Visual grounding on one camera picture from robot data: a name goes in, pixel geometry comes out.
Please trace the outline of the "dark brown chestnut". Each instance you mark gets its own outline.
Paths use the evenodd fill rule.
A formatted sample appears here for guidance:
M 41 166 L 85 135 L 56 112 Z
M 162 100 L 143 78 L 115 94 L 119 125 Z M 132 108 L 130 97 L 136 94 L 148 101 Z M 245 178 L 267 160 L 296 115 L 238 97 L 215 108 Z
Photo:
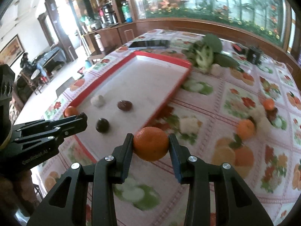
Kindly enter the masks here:
M 109 121 L 106 120 L 105 118 L 98 119 L 95 125 L 95 129 L 99 133 L 107 133 L 110 129 Z

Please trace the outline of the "dark red date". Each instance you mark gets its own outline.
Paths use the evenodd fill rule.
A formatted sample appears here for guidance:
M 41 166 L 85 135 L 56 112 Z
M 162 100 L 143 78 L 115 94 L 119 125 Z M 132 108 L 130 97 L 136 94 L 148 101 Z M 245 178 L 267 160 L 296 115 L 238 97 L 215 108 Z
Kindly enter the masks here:
M 132 109 L 133 104 L 130 101 L 121 100 L 117 103 L 118 109 L 124 112 L 128 112 Z

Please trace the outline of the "red rimmed white tray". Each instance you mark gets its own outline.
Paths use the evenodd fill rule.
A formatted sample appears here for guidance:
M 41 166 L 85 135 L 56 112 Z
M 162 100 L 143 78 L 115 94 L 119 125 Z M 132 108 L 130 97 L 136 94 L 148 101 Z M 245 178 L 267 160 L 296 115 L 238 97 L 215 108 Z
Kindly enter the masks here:
M 167 105 L 192 69 L 184 59 L 141 51 L 130 55 L 114 65 L 106 65 L 100 76 L 79 93 L 70 106 L 84 112 L 87 129 L 75 135 L 75 139 L 93 163 L 113 148 L 123 143 L 127 133 L 136 133 L 148 125 Z M 101 94 L 105 104 L 97 108 L 91 98 Z M 121 100 L 130 101 L 133 107 L 124 112 L 118 109 Z M 107 133 L 95 129 L 98 119 L 109 121 Z

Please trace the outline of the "dark date far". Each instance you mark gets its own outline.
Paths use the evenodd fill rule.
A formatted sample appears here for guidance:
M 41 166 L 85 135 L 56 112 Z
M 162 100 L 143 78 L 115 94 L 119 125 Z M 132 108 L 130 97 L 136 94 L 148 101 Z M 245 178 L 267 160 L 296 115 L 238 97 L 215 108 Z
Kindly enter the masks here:
M 269 120 L 270 123 L 274 122 L 277 118 L 277 108 L 273 108 L 272 110 L 266 110 L 266 117 Z

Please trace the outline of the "floral fruit tablecloth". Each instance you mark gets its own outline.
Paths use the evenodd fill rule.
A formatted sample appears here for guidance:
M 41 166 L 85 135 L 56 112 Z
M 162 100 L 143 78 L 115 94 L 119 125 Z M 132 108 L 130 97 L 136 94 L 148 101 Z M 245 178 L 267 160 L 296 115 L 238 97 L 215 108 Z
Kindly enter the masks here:
M 220 76 L 194 69 L 176 96 L 151 125 L 175 134 L 181 145 L 204 161 L 228 162 L 257 195 L 274 225 L 288 219 L 300 196 L 300 93 L 292 67 L 264 56 L 260 65 L 238 55 L 232 43 L 222 42 L 238 69 L 226 68 Z M 251 120 L 250 111 L 266 98 L 274 100 L 277 118 L 270 131 L 257 131 L 241 140 L 238 122 Z M 195 117 L 202 122 L 197 134 L 182 134 L 179 120 Z M 186 186 L 173 177 L 171 160 L 156 162 L 134 158 L 129 178 L 114 188 L 118 198 L 118 222 L 142 215 L 143 225 L 182 225 Z

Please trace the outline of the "small orange mandarin far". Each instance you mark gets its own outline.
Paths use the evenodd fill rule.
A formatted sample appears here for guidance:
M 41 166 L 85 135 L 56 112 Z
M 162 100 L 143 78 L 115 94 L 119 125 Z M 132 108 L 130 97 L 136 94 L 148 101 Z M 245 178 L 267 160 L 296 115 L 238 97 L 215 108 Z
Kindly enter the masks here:
M 275 108 L 274 100 L 272 98 L 266 98 L 262 101 L 262 106 L 266 111 L 272 111 Z

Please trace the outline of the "black phone on table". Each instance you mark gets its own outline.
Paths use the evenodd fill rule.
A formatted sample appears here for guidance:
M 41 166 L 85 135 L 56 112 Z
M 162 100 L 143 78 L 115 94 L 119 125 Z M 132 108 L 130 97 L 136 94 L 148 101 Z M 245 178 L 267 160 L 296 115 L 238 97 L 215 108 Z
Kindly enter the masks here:
M 169 40 L 143 40 L 132 42 L 128 49 L 141 50 L 141 49 L 166 49 L 170 47 Z

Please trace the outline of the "green plastic bottle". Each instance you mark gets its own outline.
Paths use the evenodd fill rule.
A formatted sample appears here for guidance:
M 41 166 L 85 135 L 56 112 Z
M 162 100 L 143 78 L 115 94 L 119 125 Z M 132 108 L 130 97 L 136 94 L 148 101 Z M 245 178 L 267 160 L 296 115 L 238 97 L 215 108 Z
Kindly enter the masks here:
M 132 22 L 132 16 L 130 13 L 130 8 L 128 6 L 128 2 L 127 1 L 123 1 L 121 2 L 122 6 L 121 6 L 121 10 L 123 12 L 124 18 L 126 20 L 126 22 Z

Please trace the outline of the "white root chunk by greens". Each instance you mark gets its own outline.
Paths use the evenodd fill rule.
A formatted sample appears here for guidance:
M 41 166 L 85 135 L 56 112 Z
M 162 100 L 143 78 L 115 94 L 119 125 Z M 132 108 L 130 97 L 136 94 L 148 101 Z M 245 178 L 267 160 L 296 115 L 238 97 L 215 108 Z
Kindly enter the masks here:
M 213 76 L 220 76 L 223 68 L 219 64 L 212 64 L 210 74 Z

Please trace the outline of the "green cucumber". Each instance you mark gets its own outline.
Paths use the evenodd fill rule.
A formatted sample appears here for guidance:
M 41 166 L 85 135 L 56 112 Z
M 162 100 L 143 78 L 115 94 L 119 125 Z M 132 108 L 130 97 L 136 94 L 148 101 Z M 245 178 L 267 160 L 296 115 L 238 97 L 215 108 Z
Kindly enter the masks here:
M 214 64 L 225 68 L 237 68 L 239 66 L 235 59 L 222 53 L 214 53 Z

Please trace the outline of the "green bok choy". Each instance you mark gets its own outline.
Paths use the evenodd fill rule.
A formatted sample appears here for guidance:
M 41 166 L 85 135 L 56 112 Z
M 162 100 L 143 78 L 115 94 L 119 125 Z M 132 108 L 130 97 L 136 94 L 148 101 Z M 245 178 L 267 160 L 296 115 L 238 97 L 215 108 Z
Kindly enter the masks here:
M 207 34 L 202 40 L 192 43 L 183 54 L 194 67 L 202 73 L 208 73 L 214 62 L 214 54 L 221 51 L 221 40 L 213 34 Z

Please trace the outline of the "red black small box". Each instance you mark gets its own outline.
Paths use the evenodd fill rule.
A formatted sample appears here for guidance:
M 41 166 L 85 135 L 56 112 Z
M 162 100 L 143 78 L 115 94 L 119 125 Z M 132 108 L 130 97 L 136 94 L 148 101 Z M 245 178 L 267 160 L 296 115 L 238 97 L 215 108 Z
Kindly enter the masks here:
M 233 43 L 232 48 L 238 55 L 245 55 L 246 53 L 246 49 L 240 44 Z

